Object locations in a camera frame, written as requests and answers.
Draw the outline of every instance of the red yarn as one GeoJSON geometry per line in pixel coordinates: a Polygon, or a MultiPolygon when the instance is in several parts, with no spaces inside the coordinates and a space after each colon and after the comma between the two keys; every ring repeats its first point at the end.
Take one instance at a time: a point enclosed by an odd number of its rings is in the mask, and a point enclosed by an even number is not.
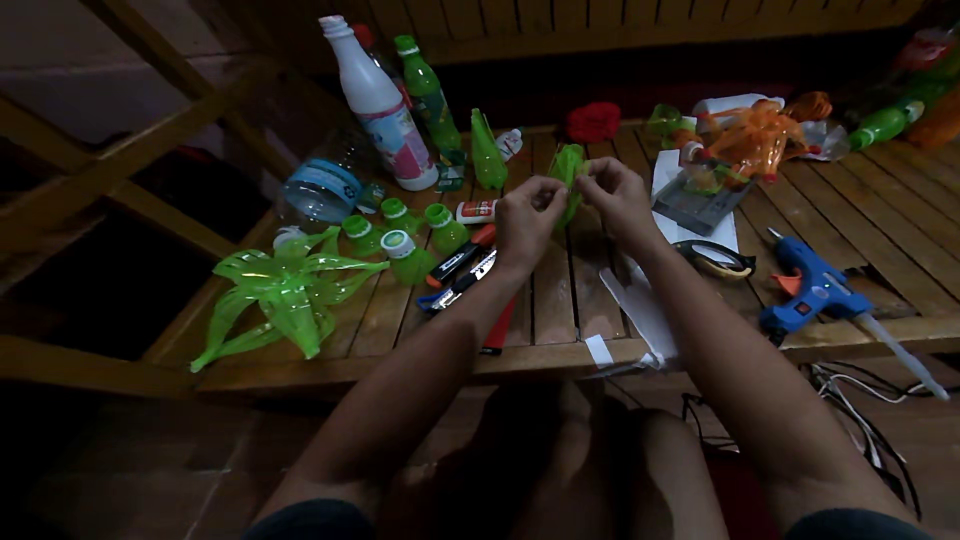
{"type": "Polygon", "coordinates": [[[591,103],[566,116],[566,136],[581,144],[611,139],[618,127],[620,107],[616,103],[591,103]]]}

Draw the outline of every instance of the green plastic flower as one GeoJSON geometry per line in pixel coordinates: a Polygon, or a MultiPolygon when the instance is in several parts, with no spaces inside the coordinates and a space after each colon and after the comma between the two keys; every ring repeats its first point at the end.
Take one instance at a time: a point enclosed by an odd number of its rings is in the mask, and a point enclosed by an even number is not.
{"type": "Polygon", "coordinates": [[[286,336],[306,358],[320,352],[321,343],[334,329],[327,306],[340,304],[389,262],[365,262],[341,257],[337,251],[339,227],[320,234],[293,238],[280,244],[274,256],[259,251],[237,252],[217,264],[213,273],[236,286],[213,309],[206,334],[206,350],[190,363],[197,373],[220,356],[263,347],[286,336]],[[310,255],[317,244],[320,252],[310,255]],[[267,322],[226,341],[240,314],[256,302],[267,322]]]}

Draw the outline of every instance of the hot glue gun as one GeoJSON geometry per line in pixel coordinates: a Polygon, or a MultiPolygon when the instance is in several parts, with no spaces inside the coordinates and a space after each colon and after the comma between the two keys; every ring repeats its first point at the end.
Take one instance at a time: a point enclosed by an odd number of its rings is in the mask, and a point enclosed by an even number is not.
{"type": "Polygon", "coordinates": [[[777,240],[777,262],[784,270],[797,274],[775,276],[793,294],[793,300],[760,313],[760,327],[769,332],[774,345],[779,347],[787,334],[799,330],[821,311],[837,319],[850,319],[873,308],[867,297],[849,290],[845,286],[847,278],[809,246],[793,236],[783,236],[773,229],[767,231],[777,240]]]}
{"type": "Polygon", "coordinates": [[[793,300],[783,306],[767,307],[760,313],[760,327],[770,333],[770,341],[777,347],[784,337],[797,331],[820,311],[838,319],[853,319],[877,340],[886,344],[894,355],[920,382],[941,400],[949,394],[937,383],[926,367],[903,349],[903,346],[881,325],[870,309],[873,305],[862,294],[849,290],[847,278],[826,261],[813,253],[809,246],[792,236],[784,237],[773,229],[767,229],[777,240],[774,254],[784,269],[793,270],[797,276],[774,276],[783,288],[793,294],[793,300]]]}

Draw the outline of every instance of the green bottle cap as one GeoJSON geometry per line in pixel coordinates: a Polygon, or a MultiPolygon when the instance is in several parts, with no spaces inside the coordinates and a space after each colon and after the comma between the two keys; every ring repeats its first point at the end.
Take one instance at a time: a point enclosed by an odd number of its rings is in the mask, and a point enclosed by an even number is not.
{"type": "Polygon", "coordinates": [[[417,249],[417,244],[404,231],[390,231],[380,238],[380,247],[390,258],[405,258],[417,249]]]}
{"type": "Polygon", "coordinates": [[[426,222],[434,229],[446,225],[453,219],[453,214],[450,213],[450,210],[440,203],[434,203],[427,207],[424,214],[426,215],[426,222]]]}
{"type": "Polygon", "coordinates": [[[414,41],[413,36],[394,37],[394,43],[396,44],[396,53],[402,57],[412,55],[420,51],[420,48],[417,46],[417,42],[414,41]]]}
{"type": "Polygon", "coordinates": [[[856,130],[850,134],[850,151],[856,152],[865,146],[870,146],[873,142],[874,134],[867,130],[856,130]]]}
{"type": "Polygon", "coordinates": [[[380,203],[380,209],[383,210],[383,216],[387,219],[396,219],[407,213],[407,206],[396,197],[387,199],[380,203]]]}
{"type": "Polygon", "coordinates": [[[373,225],[362,215],[352,215],[340,224],[348,238],[359,238],[373,229],[373,225]]]}

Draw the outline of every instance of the white glue bottle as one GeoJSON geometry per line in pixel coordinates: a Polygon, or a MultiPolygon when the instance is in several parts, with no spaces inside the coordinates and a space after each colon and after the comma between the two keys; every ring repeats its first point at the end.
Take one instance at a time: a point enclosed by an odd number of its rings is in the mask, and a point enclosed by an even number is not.
{"type": "Polygon", "coordinates": [[[404,189],[419,191],[433,185],[437,167],[394,82],[373,63],[341,15],[321,17],[320,26],[337,56],[350,110],[370,134],[384,165],[404,189]]]}

